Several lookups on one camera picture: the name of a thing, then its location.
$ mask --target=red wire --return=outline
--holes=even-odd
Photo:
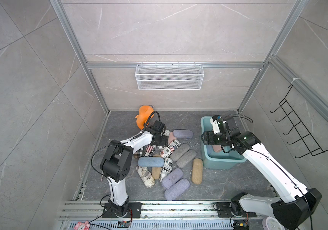
[[[129,209],[129,212],[131,213],[131,221],[129,222],[129,225],[128,225],[128,227],[130,227],[130,226],[131,226],[131,224],[132,224],[132,209]]]

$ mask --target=black wire rack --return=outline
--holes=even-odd
[[[306,146],[306,148],[307,148],[307,150],[308,150],[308,153],[307,153],[307,154],[304,154],[304,155],[302,155],[302,156],[299,156],[299,157],[294,156],[295,158],[301,158],[301,157],[304,157],[304,156],[306,156],[306,155],[308,155],[308,154],[311,154],[312,156],[316,156],[316,155],[319,155],[319,154],[322,154],[322,153],[327,152],[328,150],[323,150],[323,149],[321,148],[321,146],[319,145],[319,143],[316,141],[315,137],[311,134],[311,132],[308,130],[308,128],[307,128],[307,127],[305,126],[305,124],[302,122],[302,120],[301,120],[300,117],[297,115],[297,113],[295,112],[295,110],[291,107],[291,105],[290,105],[290,104],[288,103],[288,101],[286,100],[286,97],[287,97],[287,95],[289,94],[289,92],[291,91],[292,87],[293,87],[293,85],[288,86],[289,90],[288,90],[286,96],[280,101],[280,103],[279,103],[279,107],[278,107],[276,110],[274,110],[273,112],[270,110],[270,113],[275,113],[279,108],[281,108],[281,109],[283,110],[283,112],[285,113],[286,116],[283,117],[283,118],[282,118],[281,120],[279,120],[279,121],[275,120],[275,122],[281,122],[283,119],[288,118],[289,121],[292,123],[292,128],[290,129],[290,131],[288,131],[288,133],[286,133],[286,134],[283,133],[283,135],[286,136],[286,135],[288,135],[293,129],[295,129],[296,132],[298,133],[298,135],[300,136],[300,138],[299,138],[298,140],[296,140],[296,141],[294,141],[294,142],[292,142],[292,143],[287,142],[288,145],[293,145],[293,144],[295,144],[296,142],[302,140],[303,143],[304,143],[304,145]],[[284,104],[285,104],[286,106],[289,106],[289,107],[290,107],[291,112],[289,112],[289,113],[286,112],[286,109],[284,109],[284,108],[282,107],[282,105],[284,105]],[[296,115],[296,117],[297,117],[297,123],[296,123],[296,124],[293,124],[291,118],[289,117],[291,114],[295,114],[295,115]],[[308,132],[307,135],[301,136],[300,131],[298,131],[298,129],[297,129],[297,125],[299,125],[299,124],[301,124],[301,125],[307,130],[307,132]],[[312,139],[313,139],[313,141],[317,144],[317,146],[318,146],[317,149],[310,150],[310,148],[307,146],[306,141],[304,140],[304,138],[306,138],[306,137],[308,137],[308,136],[311,136]],[[316,152],[316,151],[318,151],[318,150],[320,150],[320,152],[319,152],[318,154],[313,154],[313,152]]]

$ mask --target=mounting plate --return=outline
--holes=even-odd
[[[140,218],[141,216],[142,203],[130,202],[128,203],[128,209],[132,210],[132,218]],[[112,212],[109,203],[105,203],[104,211],[102,212],[102,218],[117,218],[117,216]]]
[[[218,216],[219,217],[232,217],[233,214],[231,212],[231,202],[217,202],[215,203],[217,211],[218,211]],[[247,214],[243,214],[242,216],[237,216],[237,217],[247,217]],[[256,217],[256,213],[254,212],[249,212],[248,217]]]

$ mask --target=white wire basket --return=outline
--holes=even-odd
[[[136,66],[139,90],[199,90],[204,78],[201,64],[139,64]]]

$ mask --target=robotic arm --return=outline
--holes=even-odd
[[[162,136],[164,131],[165,125],[155,121],[152,126],[144,128],[129,139],[110,142],[100,169],[108,179],[111,194],[108,204],[117,217],[124,217],[127,214],[129,199],[126,192],[126,176],[130,170],[133,153],[145,145],[166,146],[168,137]]]
[[[204,132],[205,145],[229,146],[243,155],[272,184],[279,197],[252,196],[245,192],[232,198],[233,214],[257,212],[276,218],[284,227],[296,229],[315,211],[322,196],[315,189],[308,189],[295,179],[267,151],[251,132],[241,133],[233,117],[213,116],[213,131]]]
[[[236,150],[255,165],[279,195],[268,198],[242,192],[231,200],[233,214],[239,216],[246,212],[256,212],[276,218],[288,229],[296,229],[314,213],[322,197],[317,189],[308,189],[295,179],[253,133],[241,133],[233,117],[223,119],[216,115],[211,122],[213,131],[201,135],[203,143],[229,146]],[[111,207],[116,216],[124,217],[127,214],[129,198],[125,178],[130,170],[133,153],[149,144],[166,146],[168,137],[162,135],[164,131],[165,125],[161,121],[155,121],[152,126],[144,128],[129,139],[110,142],[100,169],[110,186],[111,197],[107,207]]]

